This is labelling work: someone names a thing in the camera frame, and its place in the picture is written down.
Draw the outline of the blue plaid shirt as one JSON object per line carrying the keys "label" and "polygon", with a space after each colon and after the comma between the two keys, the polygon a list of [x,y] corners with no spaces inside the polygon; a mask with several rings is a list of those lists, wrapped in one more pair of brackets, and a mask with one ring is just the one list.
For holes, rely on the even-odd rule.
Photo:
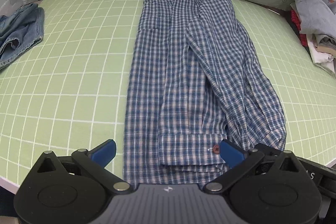
{"label": "blue plaid shirt", "polygon": [[285,147],[285,115],[231,0],[143,0],[127,91],[123,178],[206,184],[227,139]]}

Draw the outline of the beige folded garment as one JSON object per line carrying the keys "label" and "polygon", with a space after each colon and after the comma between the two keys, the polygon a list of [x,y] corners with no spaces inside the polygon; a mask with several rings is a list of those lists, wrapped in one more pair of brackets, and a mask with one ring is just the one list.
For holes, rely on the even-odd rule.
{"label": "beige folded garment", "polygon": [[335,38],[326,34],[317,34],[315,36],[317,47],[322,49],[328,48],[329,50],[335,50]]}

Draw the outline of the blue denim shorts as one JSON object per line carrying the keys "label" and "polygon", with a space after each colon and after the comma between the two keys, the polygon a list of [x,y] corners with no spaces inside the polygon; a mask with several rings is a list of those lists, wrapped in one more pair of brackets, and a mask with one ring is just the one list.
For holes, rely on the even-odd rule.
{"label": "blue denim shorts", "polygon": [[44,37],[45,11],[36,3],[1,16],[1,69],[8,67]]}

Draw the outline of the red plaid garment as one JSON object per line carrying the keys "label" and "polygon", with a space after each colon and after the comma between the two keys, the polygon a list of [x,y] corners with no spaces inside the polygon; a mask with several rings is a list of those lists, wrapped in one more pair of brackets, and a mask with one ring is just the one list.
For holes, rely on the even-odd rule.
{"label": "red plaid garment", "polygon": [[297,16],[297,13],[291,9],[291,22],[294,24],[295,26],[295,30],[297,32],[297,35],[300,39],[300,42],[302,44],[303,47],[308,47],[307,45],[307,38],[306,38],[306,35],[305,34],[302,34],[300,31],[301,31],[301,23],[299,21],[299,18]]}

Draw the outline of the grey folded sweatshirt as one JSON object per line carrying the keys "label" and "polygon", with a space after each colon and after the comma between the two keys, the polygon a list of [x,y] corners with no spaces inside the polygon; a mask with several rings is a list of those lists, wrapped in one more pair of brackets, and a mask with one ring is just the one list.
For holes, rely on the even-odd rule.
{"label": "grey folded sweatshirt", "polygon": [[301,32],[335,38],[335,14],[323,0],[295,0]]}

